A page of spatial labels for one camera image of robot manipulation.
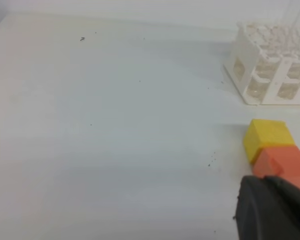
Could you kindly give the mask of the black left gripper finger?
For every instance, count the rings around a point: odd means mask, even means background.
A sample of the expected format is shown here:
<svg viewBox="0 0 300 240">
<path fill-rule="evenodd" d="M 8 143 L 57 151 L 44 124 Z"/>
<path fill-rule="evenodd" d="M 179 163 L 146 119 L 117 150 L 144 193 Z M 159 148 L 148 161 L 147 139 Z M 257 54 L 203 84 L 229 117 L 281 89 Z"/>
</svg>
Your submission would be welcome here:
<svg viewBox="0 0 300 240">
<path fill-rule="evenodd" d="M 246 175 L 233 219 L 240 240 L 300 240 L 300 188 L 277 176 Z"/>
</svg>

